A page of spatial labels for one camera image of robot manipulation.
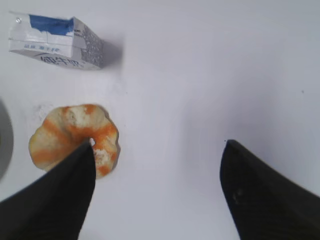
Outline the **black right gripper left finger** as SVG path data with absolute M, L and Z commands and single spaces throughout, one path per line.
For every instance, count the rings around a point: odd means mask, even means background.
M 96 185 L 90 143 L 0 203 L 2 240 L 76 240 Z

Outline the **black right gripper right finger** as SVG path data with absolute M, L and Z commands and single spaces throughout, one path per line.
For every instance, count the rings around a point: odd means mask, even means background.
M 234 139 L 219 178 L 242 240 L 318 240 L 320 198 L 275 171 Z

